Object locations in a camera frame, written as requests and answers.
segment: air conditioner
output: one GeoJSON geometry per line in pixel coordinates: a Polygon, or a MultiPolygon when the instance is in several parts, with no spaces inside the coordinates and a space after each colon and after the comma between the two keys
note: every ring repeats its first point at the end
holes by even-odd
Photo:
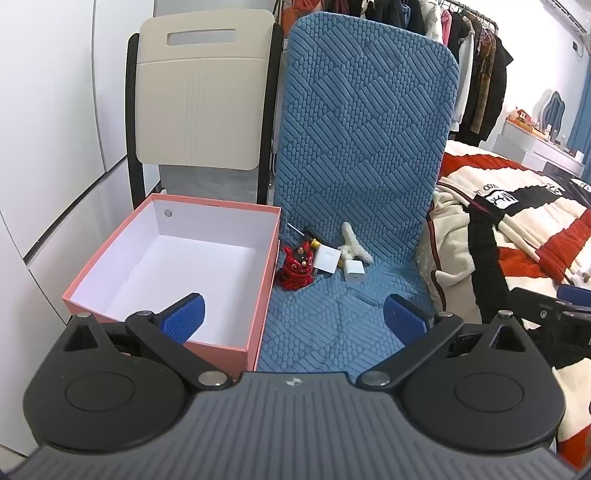
{"type": "Polygon", "coordinates": [[[591,14],[575,0],[542,0],[572,34],[580,39],[591,54],[591,14]]]}

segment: blue textured fabric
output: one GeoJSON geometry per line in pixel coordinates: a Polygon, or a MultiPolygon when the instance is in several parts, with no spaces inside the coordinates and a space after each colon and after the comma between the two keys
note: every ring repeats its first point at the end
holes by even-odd
{"type": "Polygon", "coordinates": [[[328,13],[293,26],[287,56],[275,187],[280,240],[301,241],[287,221],[341,245],[348,221],[375,263],[363,283],[345,282],[338,269],[296,292],[275,286],[258,369],[356,377],[402,347],[384,324],[389,294],[433,310],[414,255],[458,66],[423,36],[328,13]]]}
{"type": "Polygon", "coordinates": [[[177,343],[184,343],[203,324],[205,300],[198,295],[166,317],[162,331],[177,343]]]}

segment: white hoodie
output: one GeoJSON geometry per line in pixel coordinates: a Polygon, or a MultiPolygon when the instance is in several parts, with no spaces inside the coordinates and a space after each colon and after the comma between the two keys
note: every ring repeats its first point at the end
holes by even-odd
{"type": "Polygon", "coordinates": [[[441,26],[441,7],[433,0],[420,0],[421,15],[425,23],[425,36],[443,43],[443,27],[441,26]]]}
{"type": "Polygon", "coordinates": [[[449,130],[457,132],[460,130],[460,124],[464,117],[466,104],[468,102],[468,93],[470,92],[470,81],[472,80],[472,62],[474,58],[474,28],[472,23],[462,17],[466,25],[470,27],[470,33],[460,45],[459,65],[460,81],[457,85],[456,106],[453,109],[452,125],[449,130]]]}

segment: small figurine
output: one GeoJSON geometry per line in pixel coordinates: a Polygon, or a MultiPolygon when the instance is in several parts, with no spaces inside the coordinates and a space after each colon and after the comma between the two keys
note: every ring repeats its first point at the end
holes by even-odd
{"type": "Polygon", "coordinates": [[[314,254],[309,242],[304,242],[298,248],[283,247],[285,261],[283,267],[277,271],[277,281],[286,290],[299,290],[310,285],[312,277],[312,260],[314,254]]]}

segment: black jacket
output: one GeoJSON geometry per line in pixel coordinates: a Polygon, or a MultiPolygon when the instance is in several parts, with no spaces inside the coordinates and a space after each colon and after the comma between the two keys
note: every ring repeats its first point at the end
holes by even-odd
{"type": "Polygon", "coordinates": [[[407,0],[407,5],[410,7],[410,21],[408,22],[407,30],[424,35],[427,33],[427,30],[425,29],[425,22],[421,13],[421,2],[418,0],[407,0]]]}
{"type": "Polygon", "coordinates": [[[452,26],[449,30],[449,39],[447,41],[447,48],[453,54],[456,62],[460,62],[460,40],[466,38],[470,33],[470,28],[462,20],[462,16],[457,13],[452,13],[452,26]]]}
{"type": "Polygon", "coordinates": [[[365,12],[365,18],[374,22],[404,28],[400,0],[375,0],[370,2],[365,12]]]}
{"type": "Polygon", "coordinates": [[[495,62],[492,64],[491,86],[488,90],[488,101],[484,110],[484,119],[480,127],[480,139],[485,140],[495,127],[496,120],[503,110],[505,91],[507,90],[507,65],[513,57],[503,47],[499,37],[496,37],[495,62]]]}
{"type": "Polygon", "coordinates": [[[480,133],[476,134],[470,131],[472,120],[474,117],[474,110],[476,101],[478,99],[478,79],[470,83],[470,93],[468,96],[468,104],[466,105],[466,112],[464,119],[460,125],[460,131],[456,134],[455,139],[467,145],[474,145],[477,147],[480,141],[486,141],[495,127],[496,121],[503,110],[503,102],[505,101],[505,91],[507,89],[507,65],[513,61],[513,57],[505,50],[503,42],[499,37],[496,38],[496,52],[495,61],[492,64],[491,85],[488,89],[488,97],[486,101],[486,108],[484,110],[484,118],[480,126],[480,133]]]}

